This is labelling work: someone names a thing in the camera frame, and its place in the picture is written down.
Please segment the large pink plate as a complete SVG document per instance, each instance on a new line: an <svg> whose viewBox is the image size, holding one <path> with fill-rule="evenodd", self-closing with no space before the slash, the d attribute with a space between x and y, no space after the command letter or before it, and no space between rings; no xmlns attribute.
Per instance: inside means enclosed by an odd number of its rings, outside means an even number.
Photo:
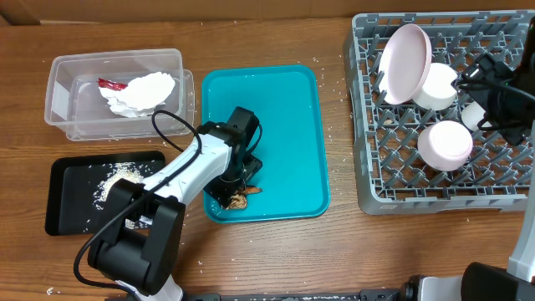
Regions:
<svg viewBox="0 0 535 301"><path fill-rule="evenodd" d="M431 67L431 41L418 25L406 24L390 37L381 55L379 83L389 105L403 104L417 96Z"/></svg>

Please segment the white plastic cup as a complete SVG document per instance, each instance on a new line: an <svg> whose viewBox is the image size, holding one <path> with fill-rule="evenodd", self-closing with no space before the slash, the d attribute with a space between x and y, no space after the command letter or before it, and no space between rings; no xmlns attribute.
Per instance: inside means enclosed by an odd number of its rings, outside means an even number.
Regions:
<svg viewBox="0 0 535 301"><path fill-rule="evenodd" d="M476 131L485 113L486 111L477 102L472 102L462 110L461 122L467 129Z"/></svg>

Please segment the cream bowl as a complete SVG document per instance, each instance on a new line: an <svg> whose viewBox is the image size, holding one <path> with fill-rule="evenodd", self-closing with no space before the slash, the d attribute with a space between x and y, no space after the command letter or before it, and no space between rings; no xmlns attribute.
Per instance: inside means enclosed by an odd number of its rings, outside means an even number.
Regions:
<svg viewBox="0 0 535 301"><path fill-rule="evenodd" d="M452 83L457 76L449 65L432 63L425 83L413 101L426 110L446 109L456 98L457 92Z"/></svg>

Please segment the red snack wrapper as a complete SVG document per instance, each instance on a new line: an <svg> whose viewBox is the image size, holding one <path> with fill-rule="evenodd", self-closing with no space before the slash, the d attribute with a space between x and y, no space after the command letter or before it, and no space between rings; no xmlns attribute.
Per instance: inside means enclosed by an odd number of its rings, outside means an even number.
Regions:
<svg viewBox="0 0 535 301"><path fill-rule="evenodd" d="M111 89L113 91L121 91L127 88L127 84L122 84L119 82L110 81L107 79L98 78L97 81L100 88Z"/></svg>

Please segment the orange carrot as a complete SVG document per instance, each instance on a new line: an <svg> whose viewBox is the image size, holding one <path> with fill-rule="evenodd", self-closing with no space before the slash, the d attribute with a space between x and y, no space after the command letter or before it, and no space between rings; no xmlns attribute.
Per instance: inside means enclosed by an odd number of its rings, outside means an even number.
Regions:
<svg viewBox="0 0 535 301"><path fill-rule="evenodd" d="M252 194L258 194L262 192L262 188L255 187L255 186L246 186L243 190L244 195L252 195Z"/></svg>

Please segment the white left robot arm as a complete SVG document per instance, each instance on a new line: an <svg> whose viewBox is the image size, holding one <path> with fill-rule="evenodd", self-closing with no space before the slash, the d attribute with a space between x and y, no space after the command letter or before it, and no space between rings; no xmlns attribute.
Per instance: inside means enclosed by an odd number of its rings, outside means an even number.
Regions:
<svg viewBox="0 0 535 301"><path fill-rule="evenodd" d="M103 287L79 271L90 267L128 300L181 300L183 290L171 273L181 243L186 207L202 191L223 207L257 188L248 182L262 168L253 155L262 137L258 117L237 107L226 122L193 128L194 139L170 164L140 183L119 179L109 190L99 230L81 247L74 275Z"/></svg>

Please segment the brown food scrap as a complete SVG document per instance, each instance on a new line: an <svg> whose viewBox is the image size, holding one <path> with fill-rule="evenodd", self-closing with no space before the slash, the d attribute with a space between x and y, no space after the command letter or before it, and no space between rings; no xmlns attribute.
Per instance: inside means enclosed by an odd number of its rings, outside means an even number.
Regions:
<svg viewBox="0 0 535 301"><path fill-rule="evenodd" d="M242 210L245 208L247 208L247 196L243 194L231 196L230 203L226 207L227 210Z"/></svg>

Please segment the white napkin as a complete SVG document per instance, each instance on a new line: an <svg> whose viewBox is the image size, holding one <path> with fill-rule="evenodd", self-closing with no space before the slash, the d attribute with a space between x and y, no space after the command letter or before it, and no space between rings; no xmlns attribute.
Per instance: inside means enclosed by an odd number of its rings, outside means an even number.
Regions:
<svg viewBox="0 0 535 301"><path fill-rule="evenodd" d="M175 86L170 74L156 72L132 79L121 91L99 87L99 92L112 113L135 118L151 115L156 107L164 105Z"/></svg>

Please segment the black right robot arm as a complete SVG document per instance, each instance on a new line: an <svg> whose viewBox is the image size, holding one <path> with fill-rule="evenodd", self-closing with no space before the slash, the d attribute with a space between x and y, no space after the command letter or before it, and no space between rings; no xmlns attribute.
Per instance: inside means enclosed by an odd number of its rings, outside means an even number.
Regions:
<svg viewBox="0 0 535 301"><path fill-rule="evenodd" d="M454 85L473 99L461 113L469 130L496 131L510 145L534 133L534 27L527 30L520 64L510 70L488 54L468 67ZM517 245L507 268L484 263L468 265L461 276L437 278L415 275L396 295L398 300L510 300L534 298L534 193Z"/></svg>

